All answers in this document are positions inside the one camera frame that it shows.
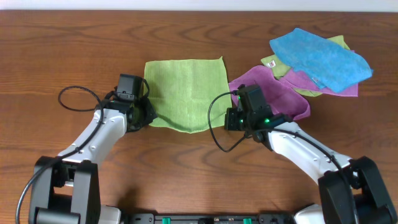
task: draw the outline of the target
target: green connector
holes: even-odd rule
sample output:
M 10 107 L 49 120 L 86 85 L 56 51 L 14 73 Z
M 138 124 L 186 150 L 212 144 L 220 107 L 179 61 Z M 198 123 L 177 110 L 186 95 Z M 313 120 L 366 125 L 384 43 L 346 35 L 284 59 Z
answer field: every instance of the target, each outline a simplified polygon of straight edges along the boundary
M 170 224 L 172 221 L 171 221 L 171 219 L 170 218 L 163 218 L 162 219 L 162 224 Z
M 251 218 L 244 218 L 243 224 L 251 224 Z

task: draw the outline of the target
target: table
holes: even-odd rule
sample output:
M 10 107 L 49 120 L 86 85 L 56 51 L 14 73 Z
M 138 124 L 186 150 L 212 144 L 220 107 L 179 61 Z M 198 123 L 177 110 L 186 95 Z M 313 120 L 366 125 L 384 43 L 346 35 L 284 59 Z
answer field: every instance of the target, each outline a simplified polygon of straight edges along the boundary
M 83 85 L 103 97 L 120 73 L 143 76 L 148 61 L 220 56 L 231 81 L 260 65 L 273 54 L 269 41 L 295 27 L 344 35 L 374 69 L 358 98 L 307 98 L 312 115 L 298 123 L 342 154 L 373 159 L 398 207 L 398 14 L 1 11 L 0 222 L 13 222 L 36 160 L 56 156 L 92 118 L 58 104 L 63 87 Z M 79 91 L 65 102 L 95 103 Z M 215 133 L 224 145 L 240 137 Z M 101 202 L 129 212 L 257 213 L 320 202 L 317 185 L 287 159 L 250 140 L 225 154 L 208 131 L 129 133 L 106 158 L 99 181 Z

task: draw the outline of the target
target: purple towel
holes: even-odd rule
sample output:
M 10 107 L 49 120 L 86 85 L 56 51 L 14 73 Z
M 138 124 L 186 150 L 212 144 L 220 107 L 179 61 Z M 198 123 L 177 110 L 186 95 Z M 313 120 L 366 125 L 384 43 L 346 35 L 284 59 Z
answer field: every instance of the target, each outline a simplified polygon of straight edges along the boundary
M 311 78 L 309 78 L 308 75 L 305 74 L 305 72 L 295 72 L 293 71 L 293 69 L 290 69 L 285 76 L 279 79 L 279 81 L 291 88 L 319 91 L 335 96 L 358 96 L 358 84 L 354 84 L 339 93 L 335 93 L 329 88 L 319 89 L 317 85 L 311 80 Z
M 259 85 L 267 103 L 271 106 L 273 114 L 283 113 L 293 118 L 293 120 L 310 116 L 308 101 L 292 88 L 275 80 L 270 68 L 258 65 L 228 85 L 229 89 L 233 91 L 237 90 L 242 84 L 246 86 Z M 232 100 L 235 105 L 238 104 L 237 96 L 232 95 Z

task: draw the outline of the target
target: green towel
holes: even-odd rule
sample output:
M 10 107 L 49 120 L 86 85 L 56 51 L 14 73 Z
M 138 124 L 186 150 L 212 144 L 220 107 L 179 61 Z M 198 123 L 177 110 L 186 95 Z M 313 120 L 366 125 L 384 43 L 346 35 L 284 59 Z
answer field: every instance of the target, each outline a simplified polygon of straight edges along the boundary
M 218 60 L 167 60 L 147 62 L 150 102 L 158 118 L 150 125 L 167 127 L 185 133 L 208 129 L 207 111 L 220 94 L 229 92 L 226 70 Z M 211 109 L 211 126 L 224 125 L 231 97 L 223 96 Z
M 342 35 L 339 35 L 336 37 L 331 37 L 328 40 L 333 41 L 334 43 L 342 46 L 344 49 L 350 50 L 348 45 L 344 42 L 344 36 L 342 36 Z M 275 66 L 272 67 L 271 69 L 272 69 L 272 72 L 274 73 L 274 77 L 276 79 L 282 78 L 291 69 L 290 66 L 287 66 L 283 62 L 281 62 L 276 55 L 271 55 L 271 56 L 261 59 L 261 62 L 265 66 L 267 66 L 267 64 L 272 61 L 275 62 Z M 318 92 L 318 91 L 302 90 L 299 88 L 294 88 L 294 90 L 297 93 L 300 93 L 301 95 L 304 95 L 304 96 L 319 96 L 322 94 L 321 92 Z

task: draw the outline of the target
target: blue towel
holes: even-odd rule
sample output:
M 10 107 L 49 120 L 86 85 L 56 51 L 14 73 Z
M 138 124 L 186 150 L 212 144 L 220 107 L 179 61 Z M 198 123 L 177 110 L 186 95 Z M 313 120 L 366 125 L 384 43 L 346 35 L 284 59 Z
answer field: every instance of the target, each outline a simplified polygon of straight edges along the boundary
M 373 71 L 360 55 L 299 28 L 269 43 L 282 62 L 335 93 L 372 77 Z

